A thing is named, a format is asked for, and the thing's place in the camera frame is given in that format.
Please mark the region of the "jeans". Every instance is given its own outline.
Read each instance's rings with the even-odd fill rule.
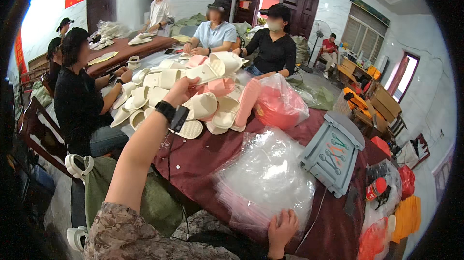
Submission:
[[[258,70],[258,68],[255,66],[254,63],[252,63],[251,65],[247,66],[244,70],[245,70],[245,71],[248,71],[249,73],[251,73],[251,74],[252,74],[253,76],[255,76],[255,77],[264,75],[263,72],[261,72],[260,70]]]
[[[109,126],[95,130],[90,136],[90,155],[103,156],[116,148],[124,148],[129,138],[119,129]]]

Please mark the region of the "plastic stool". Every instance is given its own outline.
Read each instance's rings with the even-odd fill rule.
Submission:
[[[385,152],[388,155],[388,157],[391,156],[390,155],[390,148],[388,147],[388,144],[386,144],[385,141],[380,139],[379,136],[372,137],[371,141],[372,141],[372,143],[377,145],[380,149],[382,149],[382,151]]]

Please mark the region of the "light blue shirt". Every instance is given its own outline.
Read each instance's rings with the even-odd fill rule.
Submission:
[[[198,26],[194,37],[204,48],[214,48],[222,46],[224,41],[237,42],[237,31],[234,25],[225,21],[214,29],[211,29],[211,21],[205,21]]]

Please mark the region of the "wooden door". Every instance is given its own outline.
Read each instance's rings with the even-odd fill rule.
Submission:
[[[291,11],[291,35],[310,36],[319,0],[280,0]]]
[[[234,23],[248,22],[254,25],[259,9],[259,0],[237,0],[235,5]]]
[[[98,21],[117,20],[116,0],[87,0],[87,27],[92,34],[98,30]]]

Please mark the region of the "doorway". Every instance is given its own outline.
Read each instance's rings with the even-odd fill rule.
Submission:
[[[87,0],[87,27],[92,34],[98,30],[98,22],[116,21],[116,0]]]

